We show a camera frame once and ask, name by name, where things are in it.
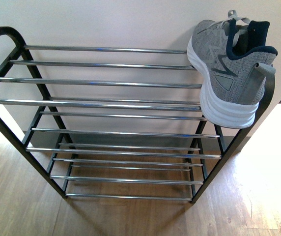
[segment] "curved rack end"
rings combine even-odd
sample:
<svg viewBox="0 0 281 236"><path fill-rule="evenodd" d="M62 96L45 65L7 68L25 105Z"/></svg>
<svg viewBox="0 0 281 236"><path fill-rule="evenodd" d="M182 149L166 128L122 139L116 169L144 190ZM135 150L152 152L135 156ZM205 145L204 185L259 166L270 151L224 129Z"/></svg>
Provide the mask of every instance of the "curved rack end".
<svg viewBox="0 0 281 236"><path fill-rule="evenodd" d="M12 27L8 27L8 26L0 27L0 36L2 35L9 36L14 41L16 47L24 47L26 45L21 34Z"/></svg>

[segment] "chrome bar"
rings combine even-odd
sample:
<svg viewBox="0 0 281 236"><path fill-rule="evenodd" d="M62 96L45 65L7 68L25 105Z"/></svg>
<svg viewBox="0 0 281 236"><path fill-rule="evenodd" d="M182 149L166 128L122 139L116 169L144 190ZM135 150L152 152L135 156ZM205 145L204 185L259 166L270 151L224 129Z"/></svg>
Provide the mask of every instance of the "chrome bar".
<svg viewBox="0 0 281 236"><path fill-rule="evenodd" d="M154 150L177 150L177 151L199 151L199 148L190 147L142 147L142 146L117 146L117 145L98 145L98 144L74 144L59 143L60 146L68 147L97 147L97 148L122 148L122 149L154 149Z"/></svg>
<svg viewBox="0 0 281 236"><path fill-rule="evenodd" d="M167 133L130 133L130 132L103 132L103 131L84 131L70 129L46 129L32 128L33 131L52 132L63 134L110 134L110 135L137 135L137 136L152 136L152 137L173 137L173 138L218 138L219 135L212 134L167 134Z"/></svg>
<svg viewBox="0 0 281 236"><path fill-rule="evenodd" d="M74 154L92 154L92 155L110 155L110 156L155 156L169 158L198 158L198 159L220 159L220 155L206 154L171 154L171 153L152 153L152 152L133 152L133 151L100 151L85 149L60 149L60 148L38 148L28 147L29 152L56 152L56 153L74 153Z"/></svg>
<svg viewBox="0 0 281 236"><path fill-rule="evenodd" d="M36 60L10 60L16 65L42 65L42 66L79 66L79 67L112 67L112 68L138 68L138 69L167 69L167 70L196 70L191 65L140 65L140 64L109 64L87 62L57 62Z"/></svg>
<svg viewBox="0 0 281 236"><path fill-rule="evenodd" d="M103 164L124 164L124 165L152 165L152 166L179 166L179 167L202 167L202 164L172 163L172 162L147 162L147 161L110 161L92 159L65 159L54 158L54 161L75 162L75 163L103 163Z"/></svg>
<svg viewBox="0 0 281 236"><path fill-rule="evenodd" d="M83 108L200 112L200 107L198 106L176 107L176 106L116 105L116 104L94 104L94 103L80 103L80 102L57 102L57 101L18 100L18 99L0 99L0 104L22 105L22 106L83 107Z"/></svg>
<svg viewBox="0 0 281 236"><path fill-rule="evenodd" d="M72 167L122 169L122 170L146 170L146 171L190 171L190 169L175 169L175 168L144 168L144 167L90 166L90 165L72 165Z"/></svg>
<svg viewBox="0 0 281 236"><path fill-rule="evenodd" d="M100 48L100 47L68 47L68 46L35 46L26 45L27 50L58 50L58 51L82 51L82 52L133 52L133 53L163 53L186 54L185 50L168 49L142 49L142 48Z"/></svg>
<svg viewBox="0 0 281 236"><path fill-rule="evenodd" d="M76 113L76 112L41 112L41 114L42 115L50 115L50 116L76 116L76 117L207 120L205 117L176 117L176 116L150 116L150 115L115 115L115 114Z"/></svg>
<svg viewBox="0 0 281 236"><path fill-rule="evenodd" d="M31 78L4 78L0 82L44 84L44 85L87 85L87 86L121 86L121 87L149 87L149 88L171 88L171 89L200 89L201 84L151 84L151 83L130 83L116 81L98 80L52 80L52 79L31 79Z"/></svg>
<svg viewBox="0 0 281 236"><path fill-rule="evenodd" d="M131 100L131 99L103 99L103 98L80 98L80 97L50 97L50 100L89 101L89 102L162 103L162 104L197 105L197 106L200 106L200 102L167 101L167 100Z"/></svg>
<svg viewBox="0 0 281 236"><path fill-rule="evenodd" d="M146 197L146 196L116 196L99 194L66 193L67 197L88 197L88 198L121 198L121 199L148 199L148 200L169 200L169 201L191 201L192 198L168 198L168 197Z"/></svg>
<svg viewBox="0 0 281 236"><path fill-rule="evenodd" d="M67 179L69 181L92 181L92 182L111 182L111 183L148 183L148 184L170 184L170 185L203 184L203 181L186 181L186 180L125 179L125 178L74 177L74 176L50 176L50 178Z"/></svg>

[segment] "sneaker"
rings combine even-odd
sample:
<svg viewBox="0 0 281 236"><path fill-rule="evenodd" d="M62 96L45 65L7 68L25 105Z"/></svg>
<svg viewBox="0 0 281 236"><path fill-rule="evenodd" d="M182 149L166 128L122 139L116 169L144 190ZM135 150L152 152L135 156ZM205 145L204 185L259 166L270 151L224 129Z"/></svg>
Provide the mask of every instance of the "sneaker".
<svg viewBox="0 0 281 236"><path fill-rule="evenodd" d="M242 20L245 25L237 25ZM258 104L264 95L266 74L255 72L263 65L271 73L278 52L265 46L269 22L250 21L228 12L221 22L200 22L188 44L190 63L203 75L200 105L204 116L228 128L253 124Z"/></svg>

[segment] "metal shoe rack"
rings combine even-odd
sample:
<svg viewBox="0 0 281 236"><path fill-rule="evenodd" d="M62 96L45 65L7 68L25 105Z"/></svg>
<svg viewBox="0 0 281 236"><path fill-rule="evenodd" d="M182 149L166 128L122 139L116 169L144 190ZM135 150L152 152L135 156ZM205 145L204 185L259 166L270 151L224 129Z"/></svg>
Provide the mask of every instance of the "metal shoe rack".
<svg viewBox="0 0 281 236"><path fill-rule="evenodd" d="M39 172L39 174L63 197L103 197L103 198L133 198L133 199L153 199L153 200L176 200L196 202L196 200L205 191L216 174L220 171L227 160L232 156L233 152L241 144L253 125L249 128L241 129L237 132L232 142L226 146L221 127L214 125L216 134L203 134L204 127L207 123L206 118L202 115L198 103L166 101L166 100L122 100L122 99L82 99L76 101L67 98L51 97L47 84L50 85L78 85L78 86L124 86L128 89L132 87L146 88L177 88L177 89L199 89L201 84L149 84L149 83L126 83L126 82L96 82L96 81L79 81L79 80L53 80L43 79L37 66L71 66L71 67L115 67L115 68L144 68L144 69L160 69L160 70L195 70L191 65L148 65L148 64L107 64L107 63L82 63L82 62L52 62L52 61L34 61L30 50L64 50L64 51L100 51L100 52L130 52L130 53L154 53L154 54L186 54L185 51L175 50L152 50L152 49L127 49L127 48L92 48L92 47L52 47L52 46L27 46L22 36L13 28L0 27L0 36L7 35L15 43L15 49L8 55L5 61L0 65L0 83L29 83L36 84L43 96L43 100L19 100L19 99L0 99L0 104L4 105L23 105L37 106L38 110L26 131L25 137L20 141L14 133L8 128L4 121L0 118L0 132L12 143L12 145L21 153L21 155ZM26 65L31 74L31 78L6 78L6 74L13 65ZM267 109L274 92L275 78L268 79L265 85L265 95L260 102L256 112L254 124ZM82 113L59 112L60 107L66 108L82 108ZM88 113L87 108L102 108L105 111L109 108L132 109L132 110L149 110L149 111L184 111L199 112L198 116L166 116L159 115L122 115L107 113ZM39 121L43 116L51 116L54 118L58 128L39 128ZM190 120L192 124L198 122L197 130L193 134L177 134L177 133L147 133L147 132L104 132L94 130L72 130L68 129L63 119L64 117L82 116L87 120L90 117L103 118L130 118L132 120L145 119L152 122L153 119L168 120ZM35 133L58 133L55 147L28 147ZM148 137L161 139L165 137L188 139L191 145L188 147L157 147L157 145L140 145L127 146L124 143L120 145L107 145L96 143L75 143L72 141L72 135L112 135L116 137ZM218 154L206 154L203 149L205 139L218 140ZM48 166L42 166L35 158L34 152L51 153ZM207 166L207 161L216 161L212 168ZM52 174L55 165L64 163L64 174ZM80 173L78 169L86 170L84 176L77 175ZM105 169L120 172L119 177L107 176L90 176L93 173L103 173ZM128 172L145 173L148 178L138 178L138 174L131 177L122 177ZM159 178L153 179L153 172L157 172ZM201 179L197 177L197 173L201 173ZM179 175L181 180L174 180L173 176ZM80 189L82 183L87 186ZM90 192L96 184L112 184L111 190L117 189L117 193L121 193L121 189L128 189L125 195L102 192ZM143 195L142 193L135 195L129 194L133 191L129 190L130 186L138 188L140 185L168 186L177 191L183 191L187 196L181 195L170 196L168 189L163 190L165 196Z"/></svg>

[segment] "shoe sole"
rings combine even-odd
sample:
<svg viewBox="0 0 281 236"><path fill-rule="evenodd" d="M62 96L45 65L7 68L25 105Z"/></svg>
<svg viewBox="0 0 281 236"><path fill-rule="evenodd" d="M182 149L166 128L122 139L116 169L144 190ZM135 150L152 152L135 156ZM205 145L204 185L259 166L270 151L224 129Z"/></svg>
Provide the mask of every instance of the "shoe sole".
<svg viewBox="0 0 281 236"><path fill-rule="evenodd" d="M241 105L218 98L211 87L207 65L193 50L192 38L188 44L187 56L192 66L204 77L199 94L200 106L204 116L210 122L222 127L242 129L251 126L259 103Z"/></svg>

